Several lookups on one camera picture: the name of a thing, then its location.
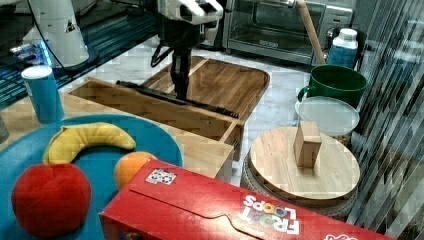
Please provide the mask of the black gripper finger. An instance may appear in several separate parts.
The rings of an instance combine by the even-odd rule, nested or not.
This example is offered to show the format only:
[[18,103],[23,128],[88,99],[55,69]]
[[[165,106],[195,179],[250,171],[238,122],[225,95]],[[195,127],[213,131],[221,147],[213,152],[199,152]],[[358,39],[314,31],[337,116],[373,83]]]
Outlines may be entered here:
[[191,67],[191,49],[176,48],[172,55],[171,79],[178,99],[186,99]]

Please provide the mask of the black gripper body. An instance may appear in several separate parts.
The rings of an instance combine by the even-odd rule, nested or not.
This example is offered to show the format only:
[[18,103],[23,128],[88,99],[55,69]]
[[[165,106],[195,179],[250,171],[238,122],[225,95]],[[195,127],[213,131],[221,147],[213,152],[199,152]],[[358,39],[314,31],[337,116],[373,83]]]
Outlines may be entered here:
[[200,26],[185,21],[171,20],[161,14],[156,15],[160,43],[157,50],[166,46],[175,53],[190,52],[200,43]]

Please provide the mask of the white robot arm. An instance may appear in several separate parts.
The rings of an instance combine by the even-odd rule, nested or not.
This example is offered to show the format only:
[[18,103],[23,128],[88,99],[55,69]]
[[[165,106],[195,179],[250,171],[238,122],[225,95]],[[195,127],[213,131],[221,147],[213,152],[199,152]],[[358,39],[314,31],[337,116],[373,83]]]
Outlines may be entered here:
[[150,65],[157,66],[172,54],[171,80],[178,99],[186,99],[192,49],[214,42],[224,7],[217,0],[113,0],[138,2],[155,18],[160,39]]

